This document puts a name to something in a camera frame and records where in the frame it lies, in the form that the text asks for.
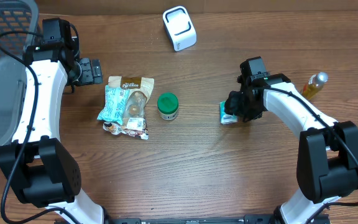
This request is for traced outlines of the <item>green freshening pouch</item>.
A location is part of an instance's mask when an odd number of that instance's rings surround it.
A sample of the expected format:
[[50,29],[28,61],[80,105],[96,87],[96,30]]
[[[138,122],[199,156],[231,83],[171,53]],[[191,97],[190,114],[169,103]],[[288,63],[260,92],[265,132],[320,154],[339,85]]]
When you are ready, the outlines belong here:
[[232,124],[238,122],[238,117],[235,115],[229,115],[225,113],[224,110],[225,101],[220,102],[219,112],[220,112],[220,123],[221,124]]

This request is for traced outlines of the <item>teal white pack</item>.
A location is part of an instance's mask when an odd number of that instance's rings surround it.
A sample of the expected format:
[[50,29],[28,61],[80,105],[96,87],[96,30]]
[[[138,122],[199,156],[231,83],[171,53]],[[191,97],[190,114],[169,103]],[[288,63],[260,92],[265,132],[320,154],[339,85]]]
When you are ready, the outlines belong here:
[[97,120],[123,124],[123,114],[129,98],[129,90],[105,86],[105,104]]

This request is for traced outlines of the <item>brown mushroom packet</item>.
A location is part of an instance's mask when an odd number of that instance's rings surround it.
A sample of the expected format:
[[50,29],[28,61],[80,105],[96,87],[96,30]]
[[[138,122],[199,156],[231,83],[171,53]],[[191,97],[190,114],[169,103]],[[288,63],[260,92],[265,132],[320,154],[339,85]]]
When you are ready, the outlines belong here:
[[130,92],[123,114],[123,124],[102,121],[103,129],[116,136],[125,134],[148,140],[145,106],[151,97],[154,83],[153,78],[110,76],[107,85],[112,88],[127,89]]

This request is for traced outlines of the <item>yellow oil bottle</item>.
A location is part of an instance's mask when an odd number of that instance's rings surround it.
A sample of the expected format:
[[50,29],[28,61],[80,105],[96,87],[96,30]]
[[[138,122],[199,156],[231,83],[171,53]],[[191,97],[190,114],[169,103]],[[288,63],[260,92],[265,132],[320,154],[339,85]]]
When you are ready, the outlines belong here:
[[323,89],[324,84],[328,81],[328,74],[319,72],[310,77],[308,82],[301,89],[300,94],[307,100],[312,99],[320,90]]

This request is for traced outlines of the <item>green lid jar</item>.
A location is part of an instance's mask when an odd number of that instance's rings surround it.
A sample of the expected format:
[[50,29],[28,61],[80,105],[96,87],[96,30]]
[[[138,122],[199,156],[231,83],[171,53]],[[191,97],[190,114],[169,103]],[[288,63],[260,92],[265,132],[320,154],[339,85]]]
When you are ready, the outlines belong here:
[[158,112],[164,120],[174,120],[178,116],[178,107],[178,98],[173,93],[163,93],[157,100]]

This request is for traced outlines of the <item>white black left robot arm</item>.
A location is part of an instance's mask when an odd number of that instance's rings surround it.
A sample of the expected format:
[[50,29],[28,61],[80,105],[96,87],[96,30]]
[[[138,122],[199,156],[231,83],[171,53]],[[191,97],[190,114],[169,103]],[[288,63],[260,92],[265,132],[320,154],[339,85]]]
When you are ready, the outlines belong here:
[[17,129],[0,146],[5,191],[32,204],[40,214],[59,214],[67,223],[110,223],[106,209],[81,187],[78,163],[60,141],[59,120],[66,86],[100,84],[98,60],[80,57],[75,26],[60,18],[42,22],[41,42],[30,45],[19,63],[25,66],[26,90]]

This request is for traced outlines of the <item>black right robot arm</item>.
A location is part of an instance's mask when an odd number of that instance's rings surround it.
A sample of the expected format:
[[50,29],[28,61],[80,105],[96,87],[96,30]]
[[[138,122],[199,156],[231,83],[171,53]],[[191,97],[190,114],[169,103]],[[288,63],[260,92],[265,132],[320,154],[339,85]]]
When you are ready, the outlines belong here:
[[271,215],[245,215],[244,223],[329,223],[332,206],[358,207],[358,127],[325,115],[282,73],[270,74],[261,57],[240,65],[224,112],[249,122],[270,111],[298,138],[298,190]]

